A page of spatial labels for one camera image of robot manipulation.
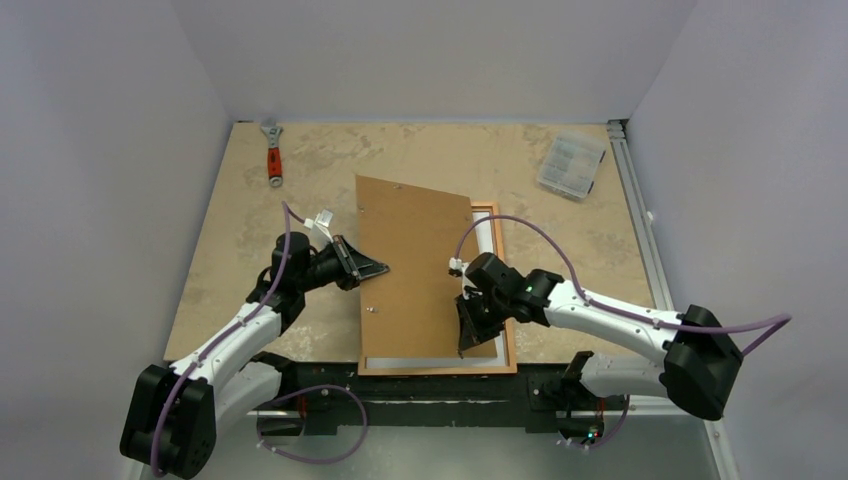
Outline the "copper wooden picture frame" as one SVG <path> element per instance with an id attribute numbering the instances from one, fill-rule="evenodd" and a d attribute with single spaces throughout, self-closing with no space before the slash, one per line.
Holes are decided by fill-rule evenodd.
<path id="1" fill-rule="evenodd" d="M 472 202 L 474 220 L 479 220 L 500 210 L 495 202 Z M 497 254 L 505 260 L 504 241 L 501 223 L 498 220 L 488 222 L 489 233 L 482 226 L 475 227 L 478 247 L 481 251 Z M 508 323 L 500 336 L 493 340 L 495 357 L 464 358 L 369 358 L 360 357 L 358 374 L 360 376 L 421 376 L 421 375 L 491 375 L 517 373 L 515 354 L 514 326 Z"/>

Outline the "brown cardboard backing board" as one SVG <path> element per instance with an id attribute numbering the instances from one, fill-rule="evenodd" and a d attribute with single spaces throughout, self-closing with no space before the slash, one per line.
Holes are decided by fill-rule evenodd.
<path id="1" fill-rule="evenodd" d="M 467 196 L 357 176 L 358 249 L 386 264 L 360 287 L 361 336 L 370 358 L 457 358 L 454 256 L 480 252 Z"/>

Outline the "plant photo print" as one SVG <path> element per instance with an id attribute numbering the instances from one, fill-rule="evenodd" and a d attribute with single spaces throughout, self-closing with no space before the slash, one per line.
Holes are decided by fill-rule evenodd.
<path id="1" fill-rule="evenodd" d="M 517 372 L 514 322 L 505 316 L 503 284 L 496 276 L 505 271 L 504 242 L 496 204 L 472 204 L 476 238 L 482 259 L 472 262 L 470 278 L 455 300 L 459 319 L 459 346 L 454 357 L 375 357 L 363 354 L 359 373 L 364 376 L 503 375 Z"/>

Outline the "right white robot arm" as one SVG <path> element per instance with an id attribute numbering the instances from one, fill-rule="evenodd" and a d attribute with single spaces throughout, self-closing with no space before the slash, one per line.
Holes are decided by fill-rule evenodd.
<path id="1" fill-rule="evenodd" d="M 652 396 L 703 420 L 723 417 L 743 354 L 708 309 L 691 305 L 680 313 L 640 307 L 581 290 L 549 271 L 522 275 L 492 253 L 471 262 L 452 258 L 449 273 L 462 281 L 455 299 L 458 353 L 499 336 L 510 320 L 574 330 L 630 353 L 575 358 L 572 373 L 561 381 L 569 404 Z"/>

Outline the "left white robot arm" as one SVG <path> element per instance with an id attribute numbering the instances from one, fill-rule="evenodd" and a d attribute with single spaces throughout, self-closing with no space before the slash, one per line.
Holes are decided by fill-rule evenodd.
<path id="1" fill-rule="evenodd" d="M 169 366 L 150 365 L 139 374 L 120 453 L 155 475 L 194 478 L 218 435 L 249 410 L 264 403 L 284 409 L 297 399 L 294 377 L 254 357 L 294 323 L 306 294 L 329 284 L 353 290 L 389 270 L 341 235 L 321 249 L 304 233 L 281 235 L 270 266 L 220 331 Z"/>

